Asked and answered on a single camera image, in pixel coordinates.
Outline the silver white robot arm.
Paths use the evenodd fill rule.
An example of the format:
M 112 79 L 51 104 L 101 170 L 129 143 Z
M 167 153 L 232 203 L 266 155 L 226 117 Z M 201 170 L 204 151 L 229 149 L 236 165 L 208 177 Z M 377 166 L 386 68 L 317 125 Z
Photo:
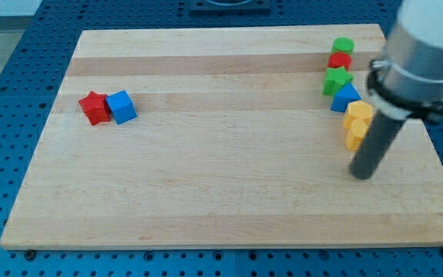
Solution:
M 404 0 L 370 66 L 368 97 L 380 113 L 443 120 L 443 0 Z

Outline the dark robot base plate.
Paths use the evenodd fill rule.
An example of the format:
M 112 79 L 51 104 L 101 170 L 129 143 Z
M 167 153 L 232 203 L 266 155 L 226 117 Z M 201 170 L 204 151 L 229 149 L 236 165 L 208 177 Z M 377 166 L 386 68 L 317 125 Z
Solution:
M 191 13 L 270 12 L 271 0 L 188 0 Z

